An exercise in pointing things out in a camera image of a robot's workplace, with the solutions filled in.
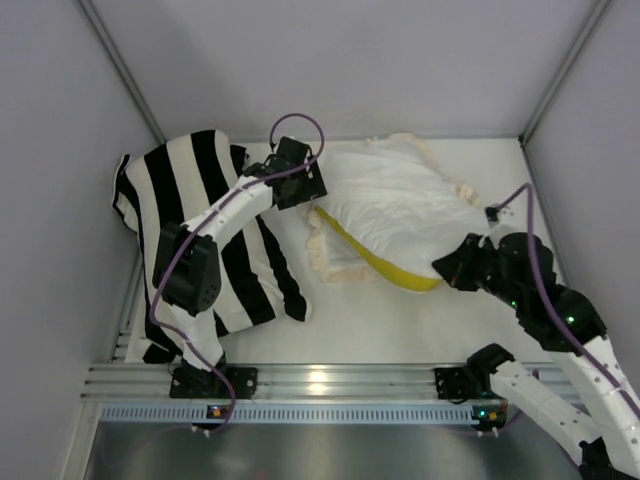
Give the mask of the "grey pillowcase with cream ruffle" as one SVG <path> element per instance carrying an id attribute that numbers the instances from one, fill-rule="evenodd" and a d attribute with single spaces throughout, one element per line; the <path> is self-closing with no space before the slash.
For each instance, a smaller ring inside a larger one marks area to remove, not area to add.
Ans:
<path id="1" fill-rule="evenodd" d="M 318 160 L 327 189 L 301 213 L 312 227 L 311 269 L 327 283 L 383 278 L 319 215 L 329 215 L 374 255 L 419 276 L 489 226 L 476 190 L 443 172 L 425 141 L 394 134 L 328 146 Z"/>

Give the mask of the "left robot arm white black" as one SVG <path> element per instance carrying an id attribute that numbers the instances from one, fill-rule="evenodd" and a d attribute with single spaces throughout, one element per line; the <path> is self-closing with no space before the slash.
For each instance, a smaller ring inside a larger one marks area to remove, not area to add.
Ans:
<path id="1" fill-rule="evenodd" d="M 239 176 L 229 192 L 198 216 L 161 229 L 149 307 L 155 325 L 183 343 L 183 363 L 198 380 L 230 382 L 218 367 L 224 352 L 217 339 L 214 304 L 221 291 L 219 252 L 249 221 L 277 207 L 292 208 L 327 194 L 317 151 L 290 137 L 271 146 L 267 159 Z"/>

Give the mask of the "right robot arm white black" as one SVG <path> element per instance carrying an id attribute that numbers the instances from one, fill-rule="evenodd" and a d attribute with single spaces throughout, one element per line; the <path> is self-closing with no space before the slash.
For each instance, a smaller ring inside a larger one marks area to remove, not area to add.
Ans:
<path id="1" fill-rule="evenodd" d="M 482 290 L 511 307 L 584 407 L 574 408 L 496 343 L 472 354 L 461 367 L 436 369 L 439 397 L 452 403 L 504 400 L 550 435 L 582 478 L 638 478 L 639 398 L 593 304 L 558 283 L 551 250 L 524 232 L 509 233 L 498 243 L 470 234 L 433 267 L 450 287 Z"/>

